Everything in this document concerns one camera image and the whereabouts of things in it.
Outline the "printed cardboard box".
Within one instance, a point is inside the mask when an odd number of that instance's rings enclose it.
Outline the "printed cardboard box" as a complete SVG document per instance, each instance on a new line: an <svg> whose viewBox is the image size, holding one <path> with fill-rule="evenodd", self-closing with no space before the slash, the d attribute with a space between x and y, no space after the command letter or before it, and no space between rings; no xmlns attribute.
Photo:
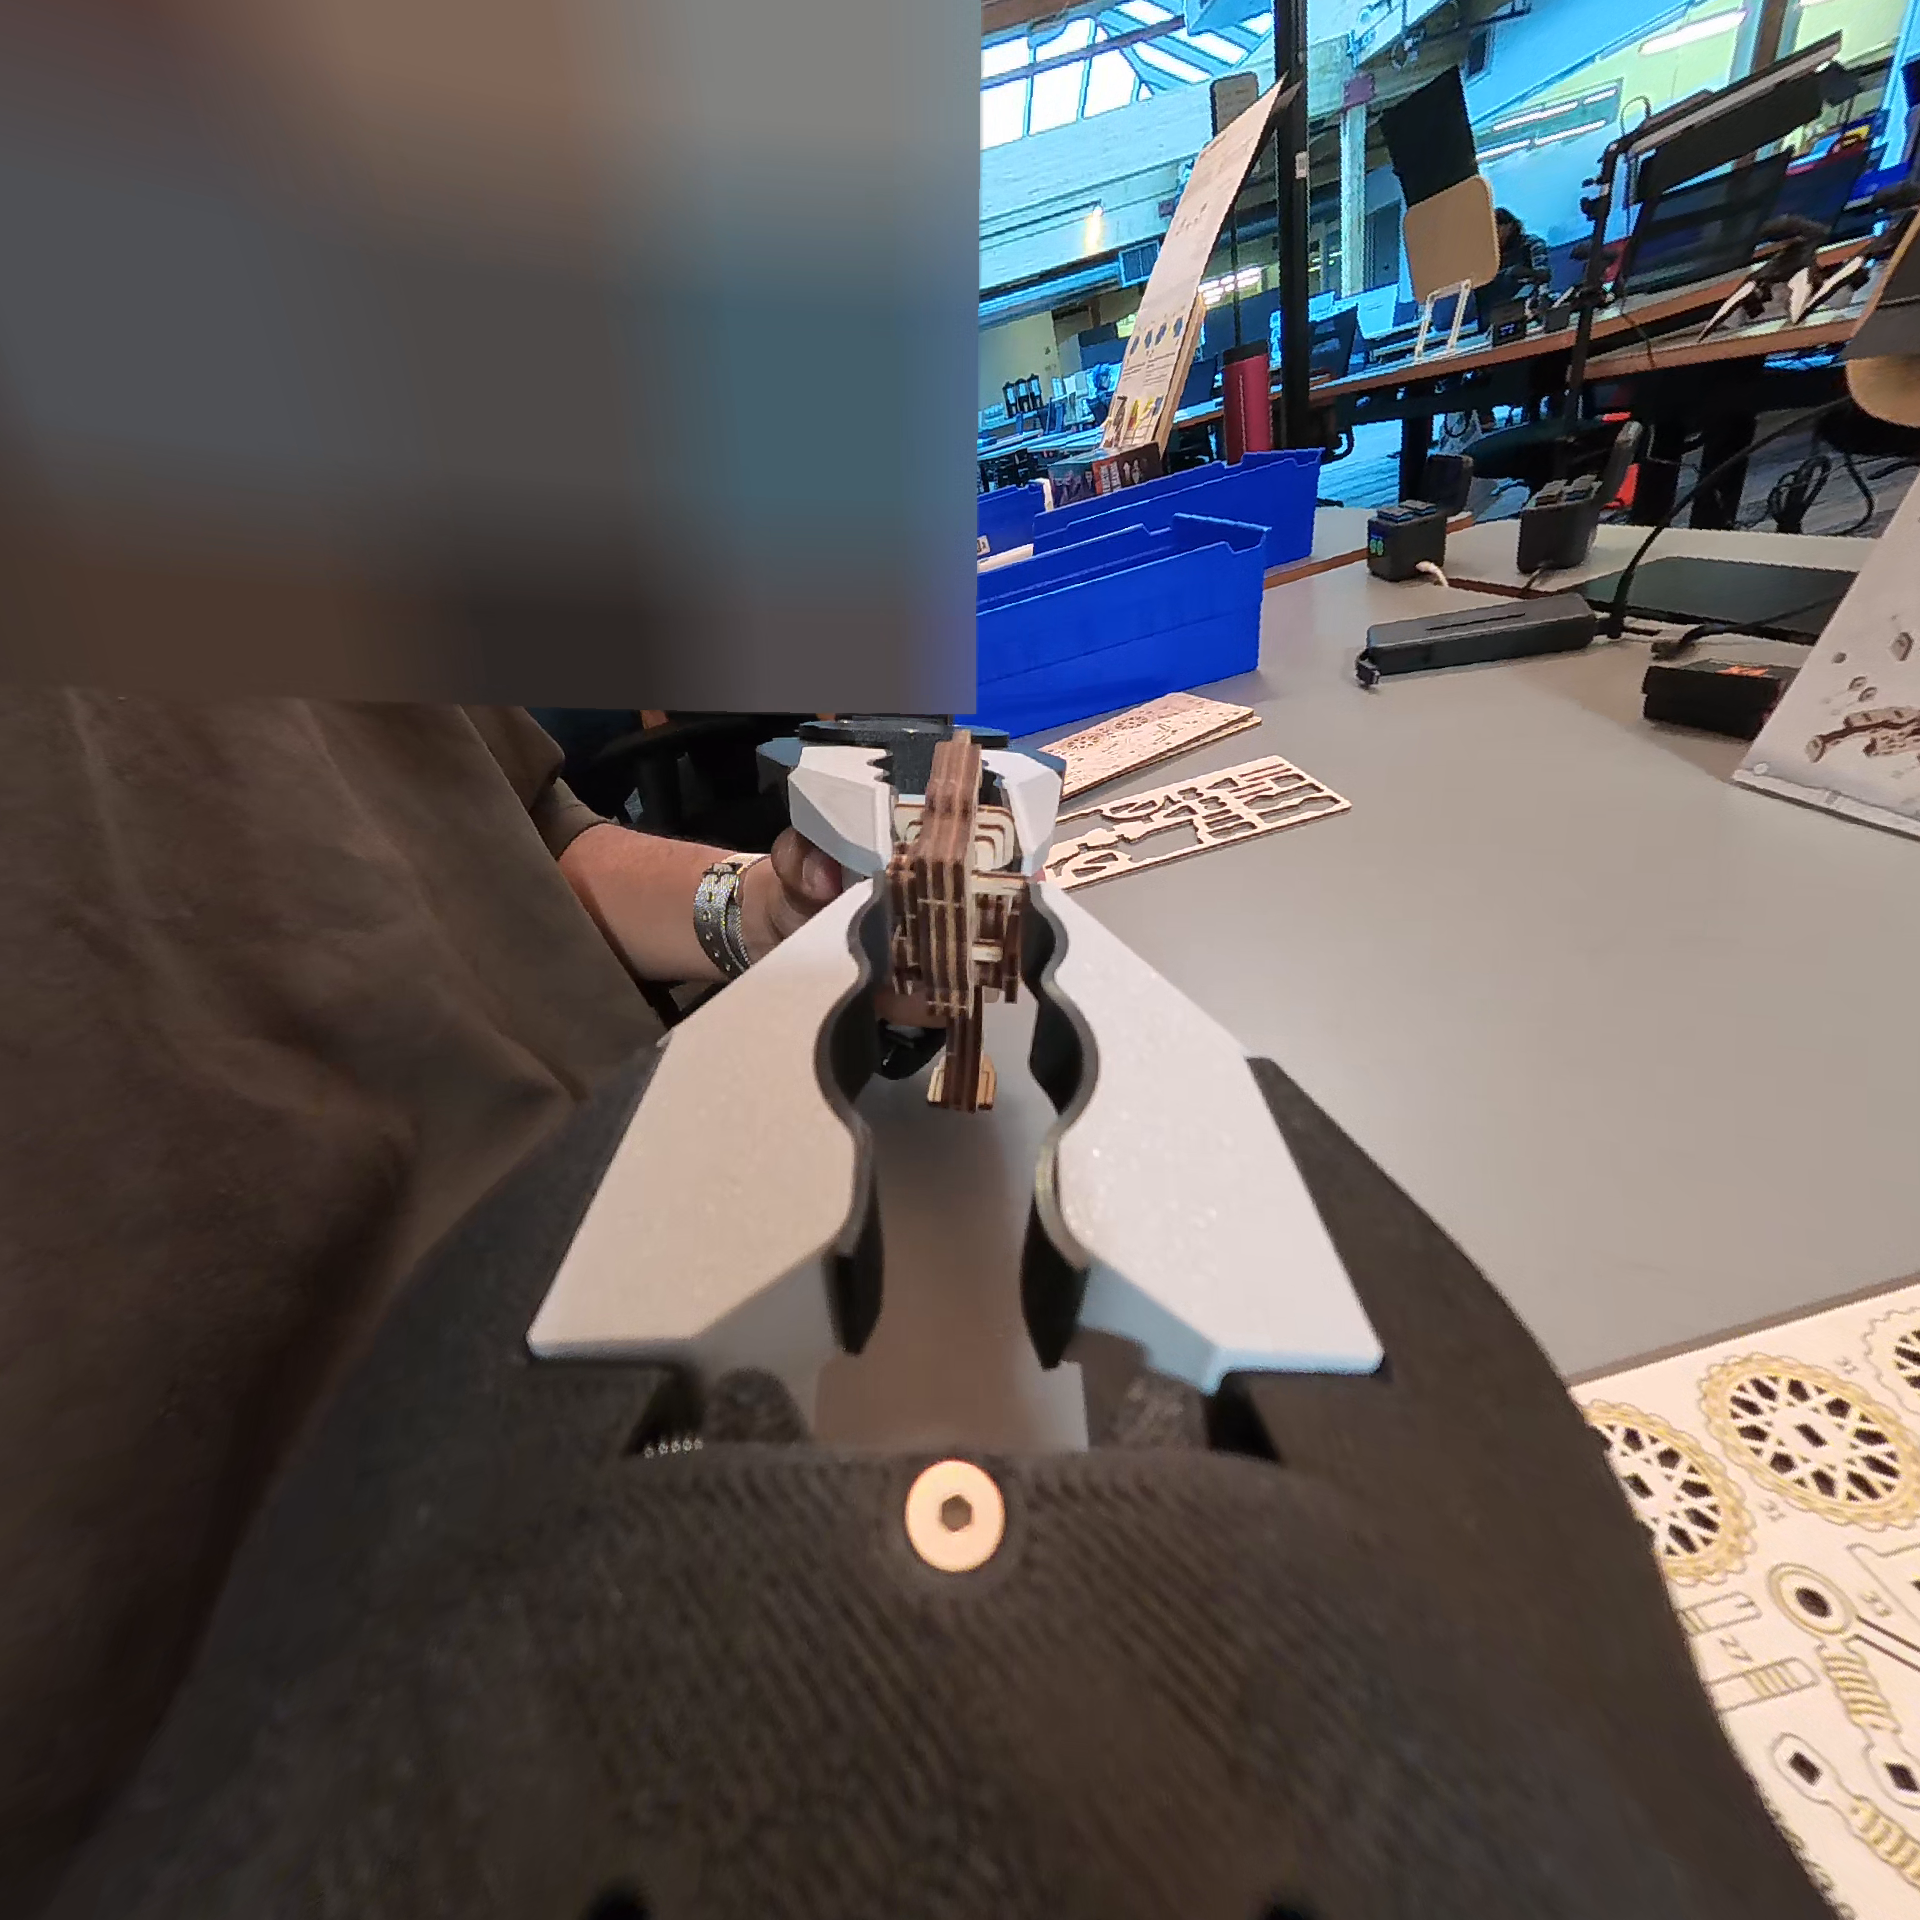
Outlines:
<svg viewBox="0 0 1920 1920"><path fill-rule="evenodd" d="M1155 481L1163 474L1163 448L1158 442L1120 450L1087 450L1054 457L1045 465L1048 511L1104 499L1116 492Z"/></svg>

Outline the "small black box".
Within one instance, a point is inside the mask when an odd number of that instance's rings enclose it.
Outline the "small black box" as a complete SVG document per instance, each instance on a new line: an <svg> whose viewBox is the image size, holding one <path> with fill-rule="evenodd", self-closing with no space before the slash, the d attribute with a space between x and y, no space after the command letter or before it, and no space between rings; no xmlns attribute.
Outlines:
<svg viewBox="0 0 1920 1920"><path fill-rule="evenodd" d="M1642 679L1644 719L1750 742L1797 674L1797 665L1776 662L1654 660Z"/></svg>

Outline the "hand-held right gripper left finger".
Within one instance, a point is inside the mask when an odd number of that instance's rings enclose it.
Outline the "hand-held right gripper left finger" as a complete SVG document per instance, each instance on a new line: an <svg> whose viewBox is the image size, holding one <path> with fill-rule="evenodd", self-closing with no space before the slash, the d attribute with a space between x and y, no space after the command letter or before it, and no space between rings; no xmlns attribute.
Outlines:
<svg viewBox="0 0 1920 1920"><path fill-rule="evenodd" d="M878 1070L864 879L660 1044L527 1327L547 1361L820 1374L875 1332L884 1250L857 1095Z"/></svg>

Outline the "person's brown shirt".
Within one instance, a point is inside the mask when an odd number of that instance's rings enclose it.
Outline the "person's brown shirt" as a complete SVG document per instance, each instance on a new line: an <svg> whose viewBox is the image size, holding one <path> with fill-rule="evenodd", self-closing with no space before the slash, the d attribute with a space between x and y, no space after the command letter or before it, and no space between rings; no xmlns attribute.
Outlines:
<svg viewBox="0 0 1920 1920"><path fill-rule="evenodd" d="M511 705L3 687L3 1915L421 1257L657 1034Z"/></svg>

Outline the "engraved wooden puzzle sheet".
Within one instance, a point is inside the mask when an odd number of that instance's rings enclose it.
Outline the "engraved wooden puzzle sheet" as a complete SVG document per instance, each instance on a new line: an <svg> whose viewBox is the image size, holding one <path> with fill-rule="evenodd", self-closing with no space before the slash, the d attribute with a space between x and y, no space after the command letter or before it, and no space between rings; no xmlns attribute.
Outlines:
<svg viewBox="0 0 1920 1920"><path fill-rule="evenodd" d="M1039 751L1062 762L1068 802L1260 725L1251 705L1181 689L1048 740Z"/></svg>

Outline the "tan instruction board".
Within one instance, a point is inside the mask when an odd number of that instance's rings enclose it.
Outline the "tan instruction board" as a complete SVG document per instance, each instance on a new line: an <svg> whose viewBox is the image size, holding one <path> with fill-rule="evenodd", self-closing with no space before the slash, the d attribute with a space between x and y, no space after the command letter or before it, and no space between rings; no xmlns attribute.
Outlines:
<svg viewBox="0 0 1920 1920"><path fill-rule="evenodd" d="M1133 313L1102 426L1104 460L1132 457L1150 445L1163 452L1204 327L1201 279L1211 251L1278 113L1297 94L1297 81L1274 83L1194 155Z"/></svg>

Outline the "wooden model assembly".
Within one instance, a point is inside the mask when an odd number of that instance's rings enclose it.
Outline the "wooden model assembly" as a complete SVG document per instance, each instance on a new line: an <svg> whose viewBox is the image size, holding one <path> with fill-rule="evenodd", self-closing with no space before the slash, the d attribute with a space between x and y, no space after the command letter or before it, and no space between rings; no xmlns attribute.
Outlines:
<svg viewBox="0 0 1920 1920"><path fill-rule="evenodd" d="M995 1103L984 1021L1024 977L1024 855L1006 779L971 732L949 732L929 751L922 793L894 802L884 869L891 989L943 1036L925 1100L949 1111Z"/></svg>

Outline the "instruction booklet on stand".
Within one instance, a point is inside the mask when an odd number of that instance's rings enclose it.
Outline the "instruction booklet on stand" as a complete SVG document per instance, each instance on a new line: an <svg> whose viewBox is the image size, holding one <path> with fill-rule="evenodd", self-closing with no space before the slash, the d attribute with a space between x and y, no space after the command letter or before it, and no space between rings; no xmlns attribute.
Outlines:
<svg viewBox="0 0 1920 1920"><path fill-rule="evenodd" d="M1917 835L1915 488L1871 542L1731 782Z"/></svg>

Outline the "black and tan panel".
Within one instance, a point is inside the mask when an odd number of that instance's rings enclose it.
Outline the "black and tan panel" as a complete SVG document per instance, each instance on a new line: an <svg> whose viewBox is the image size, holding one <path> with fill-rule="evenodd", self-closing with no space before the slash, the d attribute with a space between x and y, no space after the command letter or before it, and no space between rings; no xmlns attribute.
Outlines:
<svg viewBox="0 0 1920 1920"><path fill-rule="evenodd" d="M1477 170L1464 90L1459 68L1445 66L1378 117L1402 190L1406 276L1422 302L1500 271L1494 196Z"/></svg>

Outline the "person's left forearm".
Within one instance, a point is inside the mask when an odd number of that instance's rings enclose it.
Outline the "person's left forearm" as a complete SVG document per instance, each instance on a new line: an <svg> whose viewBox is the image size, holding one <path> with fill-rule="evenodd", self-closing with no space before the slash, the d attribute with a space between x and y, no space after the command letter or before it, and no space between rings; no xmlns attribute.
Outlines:
<svg viewBox="0 0 1920 1920"><path fill-rule="evenodd" d="M694 913L716 859L711 846L601 822L564 848L557 867L635 980L679 988L722 980Z"/></svg>

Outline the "brown background desk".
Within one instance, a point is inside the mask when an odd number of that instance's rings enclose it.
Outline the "brown background desk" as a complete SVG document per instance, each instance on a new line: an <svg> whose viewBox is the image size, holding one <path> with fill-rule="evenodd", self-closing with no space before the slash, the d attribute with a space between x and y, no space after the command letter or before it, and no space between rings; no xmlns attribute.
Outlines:
<svg viewBox="0 0 1920 1920"><path fill-rule="evenodd" d="M1728 276L1602 313L1582 373L1569 382L1573 330L1532 332L1501 345L1451 350L1321 382L1308 405L1336 426L1400 428L1400 496L1436 497L1434 421L1484 410L1538 407L1584 418L1602 401L1639 420L1716 428L1782 407L1771 363L1838 352L1864 323L1890 267L1888 251L1821 251L1808 302L1768 293L1746 315L1744 277Z"/></svg>

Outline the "blue plastic bin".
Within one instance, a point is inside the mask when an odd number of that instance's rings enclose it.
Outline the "blue plastic bin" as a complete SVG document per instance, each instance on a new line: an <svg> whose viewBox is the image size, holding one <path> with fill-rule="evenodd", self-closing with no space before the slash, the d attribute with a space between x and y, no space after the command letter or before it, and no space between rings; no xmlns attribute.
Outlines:
<svg viewBox="0 0 1920 1920"><path fill-rule="evenodd" d="M984 555L1021 548L1048 554L1125 525L1163 532L1179 516L1200 516L1258 525L1264 532L1262 564L1274 571L1308 562L1312 554L1321 465L1319 445L1283 445L1050 507L1041 483L984 492L976 499L977 548Z"/></svg>
<svg viewBox="0 0 1920 1920"><path fill-rule="evenodd" d="M976 696L956 722L1010 737L1251 674L1265 527L1178 514L976 578Z"/></svg>

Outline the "black pole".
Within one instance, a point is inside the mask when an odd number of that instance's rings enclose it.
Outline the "black pole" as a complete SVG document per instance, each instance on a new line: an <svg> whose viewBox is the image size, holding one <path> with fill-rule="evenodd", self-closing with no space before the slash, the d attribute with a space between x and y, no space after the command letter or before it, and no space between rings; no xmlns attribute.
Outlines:
<svg viewBox="0 0 1920 1920"><path fill-rule="evenodd" d="M1312 432L1310 362L1310 4L1274 4L1275 251L1280 291L1280 437L1306 448Z"/></svg>

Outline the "black tablet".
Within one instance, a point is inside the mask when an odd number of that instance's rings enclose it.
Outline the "black tablet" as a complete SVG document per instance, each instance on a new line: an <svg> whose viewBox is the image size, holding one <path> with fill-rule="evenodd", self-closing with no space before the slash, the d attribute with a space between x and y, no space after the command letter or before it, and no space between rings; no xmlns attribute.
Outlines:
<svg viewBox="0 0 1920 1920"><path fill-rule="evenodd" d="M1854 568L1654 555L1631 570L1623 613L1680 628L1707 625L1811 643L1856 579Z"/></svg>

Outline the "black monitor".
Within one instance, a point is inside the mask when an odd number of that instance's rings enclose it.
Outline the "black monitor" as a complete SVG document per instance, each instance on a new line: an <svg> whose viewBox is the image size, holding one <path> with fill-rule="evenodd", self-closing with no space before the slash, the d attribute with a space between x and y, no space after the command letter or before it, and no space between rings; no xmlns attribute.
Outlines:
<svg viewBox="0 0 1920 1920"><path fill-rule="evenodd" d="M1613 293L1639 300L1740 270L1771 218L1790 157L1771 153L1647 198L1626 235Z"/></svg>

